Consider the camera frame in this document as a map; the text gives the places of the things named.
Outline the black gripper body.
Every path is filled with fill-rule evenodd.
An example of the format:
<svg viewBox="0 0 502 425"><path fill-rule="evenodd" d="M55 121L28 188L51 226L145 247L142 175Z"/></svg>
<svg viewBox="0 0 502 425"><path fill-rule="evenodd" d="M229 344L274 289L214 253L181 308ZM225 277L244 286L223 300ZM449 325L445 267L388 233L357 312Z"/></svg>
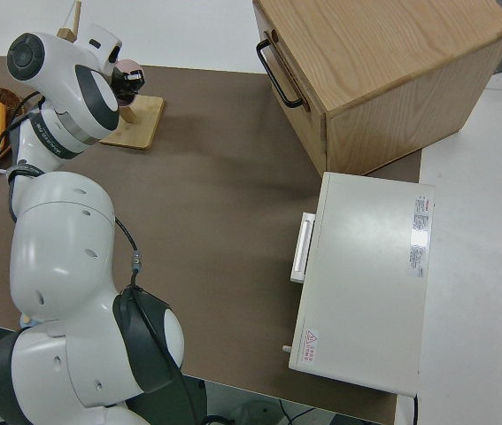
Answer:
<svg viewBox="0 0 502 425"><path fill-rule="evenodd" d="M119 104L131 104L143 85L128 85L123 80L123 73L113 73L111 79L112 91Z"/></svg>

